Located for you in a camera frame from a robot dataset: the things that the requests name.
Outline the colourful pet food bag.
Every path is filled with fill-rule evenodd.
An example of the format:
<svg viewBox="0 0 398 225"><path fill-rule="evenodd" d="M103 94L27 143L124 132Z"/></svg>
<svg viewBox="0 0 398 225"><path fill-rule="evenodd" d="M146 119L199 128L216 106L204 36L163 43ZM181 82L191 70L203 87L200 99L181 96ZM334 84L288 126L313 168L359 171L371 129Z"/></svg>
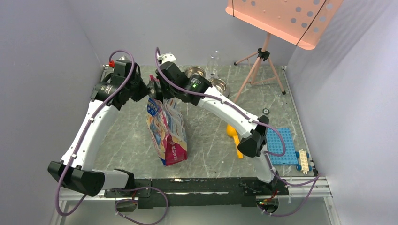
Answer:
<svg viewBox="0 0 398 225"><path fill-rule="evenodd" d="M155 81L159 82L150 75L146 122L158 158L164 166L169 166L187 159L187 135L176 98L164 103L154 99Z"/></svg>

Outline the yellow plastic scoop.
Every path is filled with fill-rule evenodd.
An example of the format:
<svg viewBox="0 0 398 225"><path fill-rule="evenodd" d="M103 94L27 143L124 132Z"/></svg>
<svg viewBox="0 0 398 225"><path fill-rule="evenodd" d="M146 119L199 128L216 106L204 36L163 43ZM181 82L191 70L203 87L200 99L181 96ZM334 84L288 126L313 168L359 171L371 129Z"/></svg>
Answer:
<svg viewBox="0 0 398 225"><path fill-rule="evenodd" d="M235 148L236 148L236 151L237 151L237 157L238 157L238 159L243 159L243 158L244 158L243 154L242 154L242 153L239 151L239 149L237 148L237 146L240 144L240 140L239 140L239 136L238 136L236 130L235 130L230 124L228 124L228 125L227 125L227 128L226 128L226 133L227 133L227 135L230 136L230 137L233 139L233 141L234 141L234 145L235 145Z"/></svg>

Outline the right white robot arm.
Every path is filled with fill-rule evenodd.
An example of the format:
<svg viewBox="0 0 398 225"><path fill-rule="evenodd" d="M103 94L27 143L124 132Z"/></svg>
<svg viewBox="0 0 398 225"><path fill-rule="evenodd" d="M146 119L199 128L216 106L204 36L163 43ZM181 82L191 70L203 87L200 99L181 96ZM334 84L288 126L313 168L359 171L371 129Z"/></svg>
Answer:
<svg viewBox="0 0 398 225"><path fill-rule="evenodd" d="M163 96L178 98L182 102L206 109L231 125L240 137L237 148L254 165L256 176L260 180L260 191L265 195L272 194L277 189L277 182L270 159L264 152L269 120L243 110L204 77L187 77L175 64L175 60L160 54L159 49L156 49L154 56Z"/></svg>

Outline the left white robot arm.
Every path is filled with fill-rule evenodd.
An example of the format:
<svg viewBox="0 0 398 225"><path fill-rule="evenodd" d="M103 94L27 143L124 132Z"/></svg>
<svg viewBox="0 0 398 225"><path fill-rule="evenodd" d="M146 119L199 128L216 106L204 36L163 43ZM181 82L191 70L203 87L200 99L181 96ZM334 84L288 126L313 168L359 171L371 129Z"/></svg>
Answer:
<svg viewBox="0 0 398 225"><path fill-rule="evenodd" d="M94 86L88 111L73 143L60 161L48 166L60 186L94 197L102 190L116 189L124 197L134 193L134 174L122 169L97 170L94 162L120 109L129 99L147 96L140 66L130 60L111 61L113 71Z"/></svg>

